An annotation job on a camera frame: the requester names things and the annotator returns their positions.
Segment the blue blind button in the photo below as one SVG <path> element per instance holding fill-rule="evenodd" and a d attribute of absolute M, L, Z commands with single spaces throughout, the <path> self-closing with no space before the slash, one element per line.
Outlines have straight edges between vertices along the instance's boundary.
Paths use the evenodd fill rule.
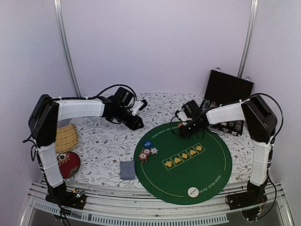
<path fill-rule="evenodd" d="M 143 148 L 150 149 L 153 147 L 153 143 L 149 140 L 143 142 Z"/>

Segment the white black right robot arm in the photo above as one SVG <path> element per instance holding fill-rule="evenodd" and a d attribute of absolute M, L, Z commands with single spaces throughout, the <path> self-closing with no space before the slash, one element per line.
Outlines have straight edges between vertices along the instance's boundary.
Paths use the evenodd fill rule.
<path fill-rule="evenodd" d="M 226 202 L 231 210 L 253 206 L 267 201 L 265 186 L 270 182 L 273 145 L 280 132 L 277 117 L 264 101 L 264 93 L 255 93 L 244 100 L 201 110 L 194 100 L 175 112 L 180 120 L 179 135 L 189 138 L 211 125 L 230 121 L 244 121 L 253 143 L 253 168 L 247 182 L 247 191 L 231 194 Z"/>

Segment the white dealer button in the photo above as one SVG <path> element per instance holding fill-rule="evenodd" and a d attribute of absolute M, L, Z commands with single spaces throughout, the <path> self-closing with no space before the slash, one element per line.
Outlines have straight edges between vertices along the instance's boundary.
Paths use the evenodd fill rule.
<path fill-rule="evenodd" d="M 187 191 L 188 196 L 191 197 L 191 198 L 196 198 L 196 197 L 198 197 L 198 196 L 199 196 L 199 193 L 200 193 L 200 191 L 199 191 L 199 189 L 197 189 L 196 187 L 190 187 L 190 188 L 188 189 L 188 191 Z"/>

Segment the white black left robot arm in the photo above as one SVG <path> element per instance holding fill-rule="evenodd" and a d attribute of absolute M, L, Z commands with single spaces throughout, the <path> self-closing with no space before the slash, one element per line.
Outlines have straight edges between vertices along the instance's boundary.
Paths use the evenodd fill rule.
<path fill-rule="evenodd" d="M 113 124 L 124 124 L 131 130 L 144 127 L 137 115 L 147 106 L 145 99 L 138 100 L 134 90 L 128 85 L 116 85 L 114 95 L 103 97 L 101 93 L 93 97 L 58 97 L 48 94 L 40 96 L 28 125 L 30 135 L 23 143 L 31 142 L 35 148 L 38 164 L 48 187 L 48 198 L 58 205 L 84 203 L 85 196 L 78 192 L 68 192 L 59 170 L 55 153 L 57 123 L 66 119 L 101 117 Z"/>

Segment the blue playing card deck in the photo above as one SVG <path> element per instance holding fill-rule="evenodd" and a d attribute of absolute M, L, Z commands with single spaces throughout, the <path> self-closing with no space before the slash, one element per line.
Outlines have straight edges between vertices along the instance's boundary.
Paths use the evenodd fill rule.
<path fill-rule="evenodd" d="M 135 161 L 120 162 L 120 179 L 122 180 L 135 179 Z"/>

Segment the single red five chip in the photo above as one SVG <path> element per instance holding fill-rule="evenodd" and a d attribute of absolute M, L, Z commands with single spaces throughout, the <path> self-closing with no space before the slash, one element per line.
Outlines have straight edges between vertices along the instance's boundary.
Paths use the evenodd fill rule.
<path fill-rule="evenodd" d="M 144 149 L 143 153 L 145 153 L 146 155 L 150 155 L 151 151 L 150 151 L 150 149 Z"/>

